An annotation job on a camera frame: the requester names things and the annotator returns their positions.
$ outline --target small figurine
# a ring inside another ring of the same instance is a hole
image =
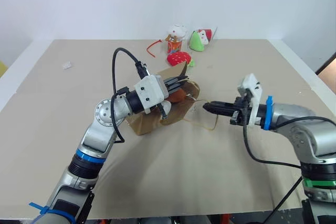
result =
[[[208,45],[210,40],[214,37],[216,30],[199,29],[194,31],[189,41],[189,47],[195,51],[203,52],[204,45]]]
[[[182,39],[185,37],[187,29],[182,25],[171,26],[165,41],[168,42],[167,54],[181,51]]]

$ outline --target white tabletop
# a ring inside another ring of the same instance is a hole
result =
[[[133,52],[151,72],[165,69],[164,46],[145,51],[149,40],[56,40],[0,113],[0,218],[33,218],[30,201],[45,204],[93,120],[95,105],[112,94],[111,56],[117,47]],[[187,75],[200,99],[233,102],[239,80],[253,72],[262,100],[306,106],[334,116],[295,69],[267,40],[214,40],[192,52]],[[72,68],[63,70],[70,61]],[[117,86],[132,87],[135,68],[117,59]],[[186,118],[212,126],[215,115],[202,103]],[[94,189],[89,218],[203,215],[269,210],[300,176],[295,168],[268,166],[248,156],[242,128],[220,117],[214,131],[180,121],[136,136],[123,123],[126,142],[116,144]],[[257,126],[249,131],[256,156],[298,164],[287,139]],[[284,204],[300,207],[300,186]]]

